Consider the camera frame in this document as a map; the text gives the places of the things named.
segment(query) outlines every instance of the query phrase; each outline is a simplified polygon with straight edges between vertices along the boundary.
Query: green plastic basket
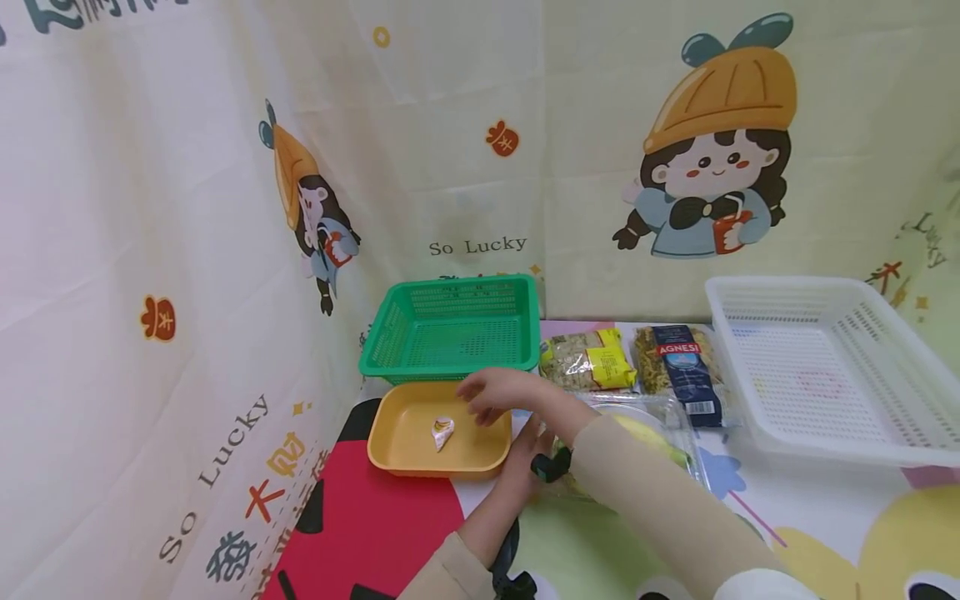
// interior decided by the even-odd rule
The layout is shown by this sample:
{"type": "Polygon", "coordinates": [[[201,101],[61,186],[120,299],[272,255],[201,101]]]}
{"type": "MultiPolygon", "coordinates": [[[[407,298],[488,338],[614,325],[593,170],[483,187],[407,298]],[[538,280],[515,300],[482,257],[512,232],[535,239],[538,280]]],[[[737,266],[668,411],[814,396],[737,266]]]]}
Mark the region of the green plastic basket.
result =
{"type": "Polygon", "coordinates": [[[394,385],[457,380],[486,367],[530,371],[539,352],[532,277],[411,281],[390,288],[380,304],[360,373],[394,385]]]}

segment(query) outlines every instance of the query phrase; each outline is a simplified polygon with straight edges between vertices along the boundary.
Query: agnesi pasta package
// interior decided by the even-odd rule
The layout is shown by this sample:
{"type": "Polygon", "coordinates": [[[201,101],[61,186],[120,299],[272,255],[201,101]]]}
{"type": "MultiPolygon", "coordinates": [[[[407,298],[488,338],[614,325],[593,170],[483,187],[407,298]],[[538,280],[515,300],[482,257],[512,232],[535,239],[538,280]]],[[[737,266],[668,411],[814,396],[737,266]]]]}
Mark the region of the agnesi pasta package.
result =
{"type": "Polygon", "coordinates": [[[641,327],[634,347],[644,393],[682,402],[694,427],[732,423],[722,372],[706,331],[683,324],[641,327]]]}
{"type": "Polygon", "coordinates": [[[618,329],[550,338],[540,347],[540,374],[578,392],[630,388],[636,382],[618,329]]]}

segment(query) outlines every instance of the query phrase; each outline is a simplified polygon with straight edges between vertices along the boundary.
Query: orange knit hat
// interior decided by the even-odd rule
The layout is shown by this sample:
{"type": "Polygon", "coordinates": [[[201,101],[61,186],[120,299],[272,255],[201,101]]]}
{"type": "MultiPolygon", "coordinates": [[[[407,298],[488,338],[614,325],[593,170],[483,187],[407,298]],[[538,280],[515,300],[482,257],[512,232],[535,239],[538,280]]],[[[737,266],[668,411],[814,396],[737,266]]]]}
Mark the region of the orange knit hat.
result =
{"type": "Polygon", "coordinates": [[[273,131],[276,186],[287,215],[287,227],[296,229],[300,219],[299,182],[308,175],[319,175],[320,167],[310,151],[280,125],[274,125],[273,131]]]}
{"type": "Polygon", "coordinates": [[[786,131],[797,113],[797,80],[773,48],[730,50],[704,62],[674,88],[643,152],[697,135],[730,130],[786,131]]]}

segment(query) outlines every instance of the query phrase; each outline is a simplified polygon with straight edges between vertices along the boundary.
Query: child's arm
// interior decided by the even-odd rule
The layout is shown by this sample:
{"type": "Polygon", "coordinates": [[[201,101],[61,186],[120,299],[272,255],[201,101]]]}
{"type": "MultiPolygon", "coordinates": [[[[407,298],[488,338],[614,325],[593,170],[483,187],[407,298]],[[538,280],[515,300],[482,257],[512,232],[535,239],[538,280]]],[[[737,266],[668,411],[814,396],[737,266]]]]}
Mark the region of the child's arm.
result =
{"type": "Polygon", "coordinates": [[[730,509],[612,417],[526,372],[477,372],[460,392],[480,419],[510,408],[539,414],[573,448],[577,482],[650,541],[694,598],[817,599],[730,509]]]}
{"type": "Polygon", "coordinates": [[[493,600],[489,569],[520,511],[537,488],[530,462],[549,453],[553,434],[540,435],[531,417],[510,447],[493,490],[433,555],[397,600],[493,600]]]}

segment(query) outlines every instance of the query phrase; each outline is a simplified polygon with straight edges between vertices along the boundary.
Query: white plastic basket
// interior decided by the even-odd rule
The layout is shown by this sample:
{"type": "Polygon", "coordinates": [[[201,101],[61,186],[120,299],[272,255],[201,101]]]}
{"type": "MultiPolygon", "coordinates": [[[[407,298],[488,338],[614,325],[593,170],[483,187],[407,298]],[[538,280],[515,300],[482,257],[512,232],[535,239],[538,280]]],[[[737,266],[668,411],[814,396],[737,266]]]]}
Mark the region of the white plastic basket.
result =
{"type": "Polygon", "coordinates": [[[707,282],[707,296],[758,446],[960,467],[960,382],[872,287],[726,276],[707,282]]]}

